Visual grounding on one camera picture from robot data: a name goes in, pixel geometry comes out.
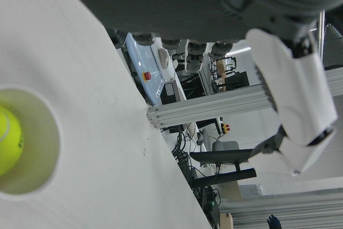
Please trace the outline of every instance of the yellow tennis ball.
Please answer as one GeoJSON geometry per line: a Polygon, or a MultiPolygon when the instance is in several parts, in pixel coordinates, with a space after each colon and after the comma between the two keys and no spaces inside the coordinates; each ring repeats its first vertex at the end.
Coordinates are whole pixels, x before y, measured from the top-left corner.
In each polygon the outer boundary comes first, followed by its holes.
{"type": "Polygon", "coordinates": [[[0,176],[16,164],[23,147],[24,138],[18,119],[0,106],[0,176]]]}

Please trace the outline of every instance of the red button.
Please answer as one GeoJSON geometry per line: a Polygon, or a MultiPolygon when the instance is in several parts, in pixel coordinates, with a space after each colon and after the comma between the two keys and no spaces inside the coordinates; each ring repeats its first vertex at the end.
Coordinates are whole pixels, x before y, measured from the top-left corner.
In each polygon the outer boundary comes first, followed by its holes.
{"type": "Polygon", "coordinates": [[[145,73],[143,74],[143,76],[144,76],[144,79],[145,79],[145,80],[151,80],[151,74],[150,74],[150,72],[145,72],[145,73]]]}

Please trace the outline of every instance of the white cup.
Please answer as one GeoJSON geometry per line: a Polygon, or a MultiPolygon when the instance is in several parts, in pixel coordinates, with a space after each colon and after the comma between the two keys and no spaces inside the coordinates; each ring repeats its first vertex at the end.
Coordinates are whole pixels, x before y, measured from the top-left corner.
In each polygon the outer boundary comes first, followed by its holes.
{"type": "Polygon", "coordinates": [[[47,101],[32,90],[0,87],[0,105],[17,117],[24,135],[21,157],[0,176],[0,197],[25,200],[55,177],[61,152],[60,126],[47,101]]]}

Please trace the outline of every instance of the ceiling light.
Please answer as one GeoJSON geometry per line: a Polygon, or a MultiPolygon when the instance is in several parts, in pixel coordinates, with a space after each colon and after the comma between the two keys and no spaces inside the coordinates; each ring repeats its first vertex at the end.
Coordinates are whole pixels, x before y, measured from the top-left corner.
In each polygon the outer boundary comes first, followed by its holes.
{"type": "Polygon", "coordinates": [[[246,51],[249,51],[250,49],[251,49],[250,47],[246,47],[246,48],[242,48],[242,49],[239,49],[239,50],[236,50],[236,51],[231,51],[231,52],[226,53],[226,56],[232,56],[232,55],[235,55],[235,54],[246,52],[246,51]]]}

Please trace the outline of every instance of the white table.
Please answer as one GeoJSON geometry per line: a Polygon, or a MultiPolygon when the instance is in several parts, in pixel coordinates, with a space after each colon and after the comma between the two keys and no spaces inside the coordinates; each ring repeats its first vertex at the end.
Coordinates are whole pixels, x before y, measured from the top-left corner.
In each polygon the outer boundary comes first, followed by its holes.
{"type": "Polygon", "coordinates": [[[0,0],[0,86],[42,94],[62,128],[56,177],[1,228],[210,228],[146,103],[78,0],[0,0]]]}

